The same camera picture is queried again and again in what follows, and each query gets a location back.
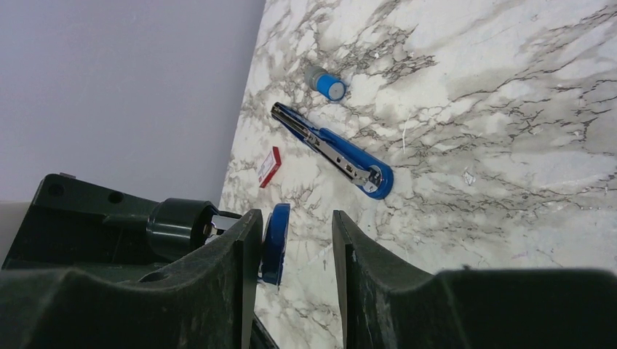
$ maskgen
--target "black cylinder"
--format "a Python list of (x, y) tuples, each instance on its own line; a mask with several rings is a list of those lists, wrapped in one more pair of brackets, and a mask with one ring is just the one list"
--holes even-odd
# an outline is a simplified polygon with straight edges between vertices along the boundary
[(146, 226), (148, 243), (159, 256), (178, 260), (203, 246), (205, 226), (218, 210), (209, 201), (169, 198), (154, 208)]

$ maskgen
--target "gray wall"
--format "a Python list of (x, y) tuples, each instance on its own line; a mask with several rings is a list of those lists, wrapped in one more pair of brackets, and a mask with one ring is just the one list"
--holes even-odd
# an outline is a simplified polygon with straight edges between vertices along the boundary
[(66, 172), (218, 203), (264, 2), (0, 1), (0, 200)]

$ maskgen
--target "blue handle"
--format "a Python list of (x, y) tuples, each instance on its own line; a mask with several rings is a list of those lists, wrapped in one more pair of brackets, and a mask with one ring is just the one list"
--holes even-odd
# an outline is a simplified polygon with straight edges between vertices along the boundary
[(361, 185), (356, 185), (370, 198), (382, 199), (390, 194), (392, 185), (394, 184), (394, 173), (390, 166), (386, 165), (382, 161), (377, 160), (374, 156), (358, 148), (354, 144), (339, 137), (336, 133), (329, 129), (320, 129), (319, 135), (326, 141), (332, 148), (336, 149), (339, 153), (345, 156), (347, 161), (351, 162), (356, 167), (364, 170), (368, 170), (371, 166), (375, 166), (381, 171), (381, 184), (378, 189), (372, 193), (367, 192)]

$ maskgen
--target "screw hole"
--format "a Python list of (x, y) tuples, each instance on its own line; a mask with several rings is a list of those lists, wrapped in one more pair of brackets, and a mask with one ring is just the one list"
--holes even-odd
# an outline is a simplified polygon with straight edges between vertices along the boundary
[(55, 198), (59, 198), (64, 195), (64, 187), (61, 184), (52, 184), (47, 189), (47, 192), (54, 196)]
[(148, 275), (139, 279), (139, 282), (155, 282), (165, 280), (169, 276), (166, 273), (162, 273), (160, 271), (155, 271), (153, 273), (149, 273)]
[(112, 204), (119, 204), (122, 202), (122, 200), (124, 200), (124, 194), (120, 193), (119, 191), (114, 191), (113, 193), (109, 194), (107, 200)]

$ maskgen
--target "gray marble veining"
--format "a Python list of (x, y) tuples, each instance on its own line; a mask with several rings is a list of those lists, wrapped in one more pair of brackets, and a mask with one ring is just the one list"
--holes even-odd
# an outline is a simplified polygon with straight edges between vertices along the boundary
[[(282, 348), (342, 348), (331, 217), (445, 268), (617, 270), (617, 1), (268, 0), (221, 206), (292, 204), (283, 285), (256, 312)], [(350, 86), (329, 103), (320, 65)], [(269, 116), (291, 105), (390, 164), (375, 201)], [(259, 189), (271, 147), (282, 167)]]

